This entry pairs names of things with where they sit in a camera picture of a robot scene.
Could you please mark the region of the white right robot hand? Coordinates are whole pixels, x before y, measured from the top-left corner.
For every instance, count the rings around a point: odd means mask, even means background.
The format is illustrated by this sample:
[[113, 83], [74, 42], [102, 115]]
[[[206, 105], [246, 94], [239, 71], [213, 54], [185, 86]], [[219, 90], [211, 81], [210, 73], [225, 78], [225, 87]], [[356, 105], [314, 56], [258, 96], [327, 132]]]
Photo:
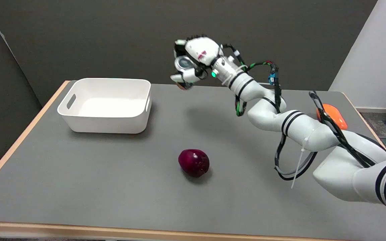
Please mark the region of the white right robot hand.
[[170, 76], [182, 90], [208, 76], [207, 69], [222, 55], [220, 46], [205, 35], [194, 35], [174, 42], [174, 66], [178, 73]]

